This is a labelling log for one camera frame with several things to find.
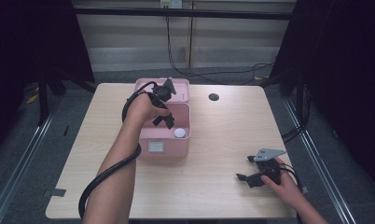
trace pink box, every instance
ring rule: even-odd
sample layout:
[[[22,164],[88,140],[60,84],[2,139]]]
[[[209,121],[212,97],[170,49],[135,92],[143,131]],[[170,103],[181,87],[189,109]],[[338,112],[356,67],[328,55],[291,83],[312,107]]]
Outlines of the pink box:
[[[162,85],[166,78],[140,78],[137,80],[135,90],[138,90],[149,81]],[[190,106],[188,105],[189,82],[183,78],[173,78],[176,95],[165,104],[173,113],[174,126],[167,128],[164,121],[155,126],[149,120],[144,124],[139,143],[142,148],[141,159],[148,158],[184,158],[188,155],[190,130]],[[153,85],[145,88],[152,91]]]

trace metal bracket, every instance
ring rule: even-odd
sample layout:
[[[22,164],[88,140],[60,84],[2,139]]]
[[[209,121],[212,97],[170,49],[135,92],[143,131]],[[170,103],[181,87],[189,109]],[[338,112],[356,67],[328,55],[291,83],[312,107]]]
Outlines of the metal bracket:
[[[51,196],[63,197],[66,192],[66,189],[52,189],[52,190],[45,190],[43,193],[43,197],[51,198]]]
[[[285,153],[286,153],[286,149],[261,148],[259,152],[257,153],[257,155],[254,157],[254,161],[269,161]]]

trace power cord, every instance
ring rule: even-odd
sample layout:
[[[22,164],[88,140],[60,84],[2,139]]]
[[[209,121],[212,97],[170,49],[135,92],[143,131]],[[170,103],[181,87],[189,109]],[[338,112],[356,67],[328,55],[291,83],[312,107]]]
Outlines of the power cord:
[[[148,85],[155,85],[157,86],[157,83],[154,81],[150,81],[146,83],[144,86],[139,88],[137,91],[135,91],[132,96],[127,99],[126,104],[123,106],[123,111],[121,114],[121,120],[124,121],[126,116],[127,116],[127,110],[129,109],[132,101],[141,94],[141,91],[147,87]],[[97,175],[89,184],[88,186],[83,190],[82,195],[80,196],[79,199],[79,204],[78,204],[78,210],[79,210],[79,215],[80,218],[83,219],[83,216],[85,214],[86,210],[86,202],[91,194],[91,192],[97,188],[98,185],[100,185],[104,180],[106,180],[110,175],[112,175],[115,171],[119,170],[123,166],[129,164],[131,161],[135,160],[138,158],[138,156],[141,154],[141,146],[138,144],[136,150],[126,159],[119,161],[118,163],[114,164],[113,166],[109,167],[105,171],[103,171],[101,174]]]
[[[210,79],[206,76],[216,75],[216,74],[242,74],[242,73],[251,73],[252,72],[252,77],[249,78],[247,81],[245,81],[243,83],[240,83],[240,84],[234,84],[234,85],[246,85],[246,84],[250,83],[251,81],[253,81],[255,79],[255,71],[263,69],[267,66],[274,65],[274,63],[257,63],[251,69],[243,70],[243,71],[231,71],[231,72],[223,71],[223,72],[210,72],[210,73],[201,73],[201,74],[191,73],[191,72],[183,72],[183,71],[179,70],[174,64],[173,55],[172,55],[172,51],[171,51],[172,48],[171,48],[171,38],[170,38],[170,19],[169,19],[169,17],[166,17],[166,21],[167,21],[167,48],[168,48],[169,62],[170,62],[171,67],[177,73],[179,73],[182,76],[185,76],[185,77],[201,77],[201,78],[206,79],[207,81],[214,82],[215,84],[229,85],[229,83],[222,83],[222,82]]]
[[[280,167],[280,170],[287,171],[293,177],[295,177],[296,183],[298,185],[298,189],[300,190],[301,193],[303,193],[303,186],[301,185],[300,178],[299,178],[298,173],[296,172],[296,170],[292,166],[290,166],[288,164],[285,164],[285,163],[281,163],[280,165],[284,165],[285,167],[289,168],[288,169],[288,168]],[[301,217],[300,217],[299,213],[296,213],[296,218],[298,219],[298,223],[302,224]]]

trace human hand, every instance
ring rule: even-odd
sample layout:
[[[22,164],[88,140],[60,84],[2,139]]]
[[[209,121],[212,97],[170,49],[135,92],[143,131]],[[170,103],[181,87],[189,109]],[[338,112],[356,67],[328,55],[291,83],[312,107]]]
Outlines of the human hand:
[[[278,157],[275,158],[278,163],[284,164],[284,162]],[[277,185],[274,183],[268,176],[263,175],[261,177],[262,181],[280,197],[282,201],[289,204],[290,206],[296,208],[301,200],[305,200],[304,196],[301,194],[298,186],[295,184],[295,181],[289,175],[287,171],[281,171],[281,184]]]
[[[147,120],[154,119],[157,116],[167,116],[169,114],[170,111],[168,109],[153,106],[149,96],[145,93],[141,93],[132,101],[127,110],[126,120],[135,120],[144,124]]]

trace wooden table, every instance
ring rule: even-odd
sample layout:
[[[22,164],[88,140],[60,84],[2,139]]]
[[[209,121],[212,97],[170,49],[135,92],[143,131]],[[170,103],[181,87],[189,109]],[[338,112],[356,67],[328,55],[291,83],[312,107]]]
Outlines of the wooden table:
[[[121,110],[134,84],[97,88],[56,189],[49,218],[79,218],[77,204],[114,142]],[[250,189],[236,173],[257,173],[247,156],[264,148],[285,148],[260,87],[190,85],[191,136],[183,160],[138,159],[131,218],[294,217],[267,187]],[[211,101],[210,93],[219,95]],[[281,156],[290,164],[287,154]]]

